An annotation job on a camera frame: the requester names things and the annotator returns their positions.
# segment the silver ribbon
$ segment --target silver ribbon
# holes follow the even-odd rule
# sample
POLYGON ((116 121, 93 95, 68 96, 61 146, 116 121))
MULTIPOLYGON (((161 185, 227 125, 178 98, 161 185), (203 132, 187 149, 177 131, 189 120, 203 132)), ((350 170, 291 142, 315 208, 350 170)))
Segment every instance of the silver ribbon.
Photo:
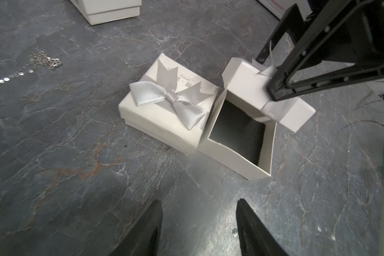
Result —
POLYGON ((129 85, 137 106, 155 103, 178 115, 189 130, 198 124, 204 126, 201 120, 209 113, 198 104, 213 95, 200 92, 201 82, 175 93, 177 86, 178 67, 168 70, 159 59, 156 81, 145 75, 141 81, 129 85))

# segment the gray marble table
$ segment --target gray marble table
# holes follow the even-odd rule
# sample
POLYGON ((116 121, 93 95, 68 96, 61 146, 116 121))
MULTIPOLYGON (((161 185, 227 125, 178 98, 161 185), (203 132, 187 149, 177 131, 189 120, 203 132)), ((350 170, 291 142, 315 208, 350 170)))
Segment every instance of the gray marble table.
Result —
POLYGON ((277 22, 256 0, 144 0, 94 27, 68 0, 0 0, 0 79, 40 50, 63 63, 0 86, 0 255, 107 255, 160 199, 160 255, 235 256, 239 198, 291 256, 376 255, 384 102, 366 85, 303 97, 317 113, 296 134, 278 125, 272 176, 256 181, 119 117, 160 52, 221 86, 277 22))

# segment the chain link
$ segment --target chain link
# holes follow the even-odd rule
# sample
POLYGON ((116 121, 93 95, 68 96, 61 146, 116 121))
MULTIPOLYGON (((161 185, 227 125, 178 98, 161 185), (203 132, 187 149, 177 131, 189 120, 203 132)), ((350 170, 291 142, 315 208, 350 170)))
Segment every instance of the chain link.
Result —
POLYGON ((38 52, 35 54, 30 55, 30 62, 19 69, 14 74, 11 74, 3 79, 0 79, 0 85, 10 81, 10 79, 14 79, 16 77, 25 75, 25 71, 28 67, 33 66, 31 69, 28 70, 29 73, 33 73, 38 65, 47 66, 49 69, 55 69, 61 65, 61 61, 59 59, 53 59, 48 57, 48 55, 45 52, 38 52))

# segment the cardboard box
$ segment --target cardboard box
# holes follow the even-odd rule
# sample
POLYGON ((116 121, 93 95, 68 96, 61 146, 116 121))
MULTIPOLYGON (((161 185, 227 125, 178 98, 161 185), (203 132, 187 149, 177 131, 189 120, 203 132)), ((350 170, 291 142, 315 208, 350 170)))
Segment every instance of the cardboard box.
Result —
POLYGON ((225 88, 233 92, 230 97, 233 103, 240 105, 249 116, 257 118, 263 116, 261 109, 270 100, 264 86, 270 80, 270 71, 274 69, 257 69, 241 58, 231 58, 222 73, 225 88))
POLYGON ((210 98, 198 104, 198 106, 207 111, 207 115, 202 118, 200 126, 194 126, 189 130, 176 114, 154 103, 138 106, 132 92, 129 92, 120 102, 118 106, 119 112, 121 117, 125 119, 127 125, 143 131, 188 156, 198 147, 203 133, 203 127, 208 119, 209 112, 219 87, 176 63, 163 53, 161 53, 159 58, 148 69, 145 75, 141 78, 141 81, 147 81, 148 77, 155 81, 157 80, 158 60, 160 60, 167 69, 178 68, 177 89, 175 92, 185 90, 200 82, 200 92, 212 95, 210 98))
POLYGON ((251 120, 247 114, 244 116, 245 112, 239 106, 226 100, 231 94, 225 89, 216 101, 198 150, 248 180, 270 177, 276 122, 266 121, 262 133, 260 122, 251 120), (225 102, 228 106, 222 111, 225 102), (233 129, 233 125, 228 124, 228 118, 231 118, 230 122, 237 123, 237 128, 242 129, 233 129))
POLYGON ((301 16, 303 19, 311 12, 309 3, 307 0, 258 0, 259 3, 264 5, 271 13, 273 13, 278 19, 283 17, 285 11, 292 5, 298 5, 301 16))
POLYGON ((91 25, 139 16, 141 0, 71 0, 91 25))

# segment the white gift box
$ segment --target white gift box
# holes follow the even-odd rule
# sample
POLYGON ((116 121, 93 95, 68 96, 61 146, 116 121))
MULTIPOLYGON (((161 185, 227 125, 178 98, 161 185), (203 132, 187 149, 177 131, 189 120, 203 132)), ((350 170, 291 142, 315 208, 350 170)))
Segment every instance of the white gift box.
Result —
POLYGON ((222 76, 228 91, 233 93, 233 103, 240 102, 243 110, 258 121, 265 117, 281 123, 297 132, 316 110, 299 97, 274 102, 265 86, 276 72, 276 68, 265 66, 252 60, 232 58, 222 76))
POLYGON ((141 0, 71 0, 91 25, 139 16, 141 0))
POLYGON ((298 97, 270 99, 265 86, 275 72, 275 67, 232 58, 222 73, 225 91, 198 147, 249 180, 271 176, 276 122, 296 132, 315 113, 298 97))
MULTIPOLYGON (((212 96, 200 102, 198 106, 209 113, 219 88, 174 60, 168 58, 163 53, 160 54, 159 58, 148 69, 145 75, 141 78, 141 81, 147 81, 149 77, 155 81, 157 80, 159 61, 167 69, 178 67, 178 81, 175 92, 185 90, 200 82, 200 92, 208 93, 212 96)), ((203 133, 203 127, 208 118, 207 114, 199 122, 200 127, 194 126, 189 130, 185 124, 181 122, 179 116, 157 104, 153 103, 138 106, 132 91, 121 101, 118 108, 121 117, 125 119, 127 125, 143 131, 159 141, 174 147, 187 156, 198 147, 203 133)))

